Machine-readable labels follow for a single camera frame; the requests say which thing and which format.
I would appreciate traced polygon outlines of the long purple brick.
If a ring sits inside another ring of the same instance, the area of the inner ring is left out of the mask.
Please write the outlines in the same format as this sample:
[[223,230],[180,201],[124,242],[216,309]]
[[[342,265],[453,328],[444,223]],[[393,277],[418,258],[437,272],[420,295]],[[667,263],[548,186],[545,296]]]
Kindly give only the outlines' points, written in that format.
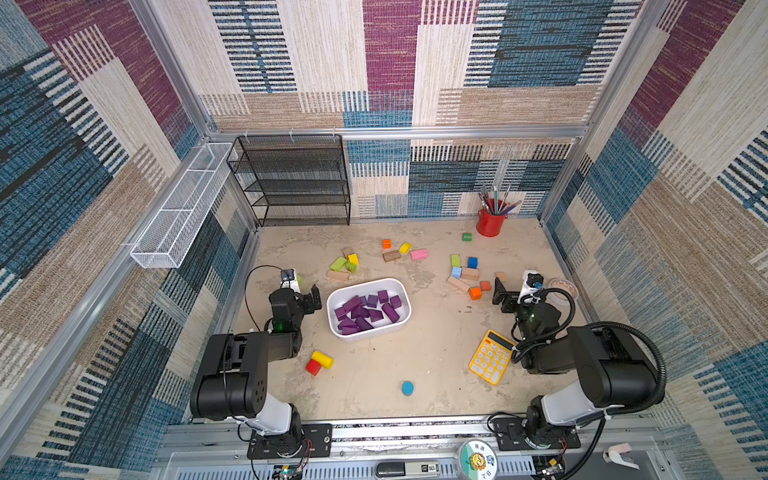
[[338,329],[342,336],[352,335],[360,331],[357,323],[350,319],[342,320],[338,325]]

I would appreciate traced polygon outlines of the small purple cube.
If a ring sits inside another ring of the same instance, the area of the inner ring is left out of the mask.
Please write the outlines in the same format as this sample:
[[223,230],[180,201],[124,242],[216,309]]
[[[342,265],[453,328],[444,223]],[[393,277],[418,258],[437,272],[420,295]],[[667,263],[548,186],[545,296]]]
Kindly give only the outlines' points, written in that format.
[[384,314],[380,310],[369,309],[368,312],[371,322],[376,322],[384,318]]

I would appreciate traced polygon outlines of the white plastic storage bin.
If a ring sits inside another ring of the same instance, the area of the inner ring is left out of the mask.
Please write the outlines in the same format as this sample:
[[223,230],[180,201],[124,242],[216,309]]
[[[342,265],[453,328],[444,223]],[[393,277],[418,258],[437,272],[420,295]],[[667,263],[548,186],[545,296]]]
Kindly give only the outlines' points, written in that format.
[[331,332],[346,342],[395,332],[413,314],[404,284],[394,278],[337,289],[326,306]]

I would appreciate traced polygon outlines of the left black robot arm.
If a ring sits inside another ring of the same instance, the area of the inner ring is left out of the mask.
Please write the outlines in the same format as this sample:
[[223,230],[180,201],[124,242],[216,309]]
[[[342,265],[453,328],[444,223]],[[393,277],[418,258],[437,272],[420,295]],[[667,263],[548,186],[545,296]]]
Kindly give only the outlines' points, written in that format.
[[316,286],[308,294],[281,288],[269,295],[269,302],[269,330],[210,337],[193,383],[190,411],[195,418],[235,419],[262,437],[298,442],[300,415],[295,406],[268,392],[268,366],[298,355],[303,319],[322,308],[321,296]]

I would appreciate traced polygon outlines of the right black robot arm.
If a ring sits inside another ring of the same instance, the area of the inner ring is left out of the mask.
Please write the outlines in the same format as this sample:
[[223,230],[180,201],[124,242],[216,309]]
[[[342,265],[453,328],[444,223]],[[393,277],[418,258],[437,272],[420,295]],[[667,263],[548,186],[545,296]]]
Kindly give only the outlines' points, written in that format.
[[531,375],[577,375],[563,389],[534,397],[524,415],[490,415],[487,426],[501,450],[577,447],[578,428],[664,399],[668,371],[654,342],[624,323],[574,325],[573,296],[545,287],[540,273],[526,272],[518,291],[496,278],[492,302],[514,317],[512,339],[489,335],[501,349],[493,363],[519,365]]

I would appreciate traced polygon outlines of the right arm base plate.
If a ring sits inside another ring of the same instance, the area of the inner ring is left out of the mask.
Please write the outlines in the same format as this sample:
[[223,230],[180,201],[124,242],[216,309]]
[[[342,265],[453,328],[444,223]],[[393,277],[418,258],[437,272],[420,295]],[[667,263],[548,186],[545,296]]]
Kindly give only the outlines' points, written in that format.
[[528,426],[525,419],[515,416],[494,417],[488,423],[501,451],[533,451],[578,449],[582,442],[573,426]]

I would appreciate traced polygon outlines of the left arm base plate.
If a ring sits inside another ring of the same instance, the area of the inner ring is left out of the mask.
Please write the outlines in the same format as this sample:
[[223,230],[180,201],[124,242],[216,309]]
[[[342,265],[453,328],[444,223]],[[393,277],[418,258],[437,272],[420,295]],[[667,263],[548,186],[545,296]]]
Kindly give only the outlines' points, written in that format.
[[281,435],[262,436],[252,433],[248,444],[249,460],[272,460],[278,458],[299,459],[307,455],[310,459],[330,456],[333,440],[333,426],[330,423],[315,423],[291,427]]

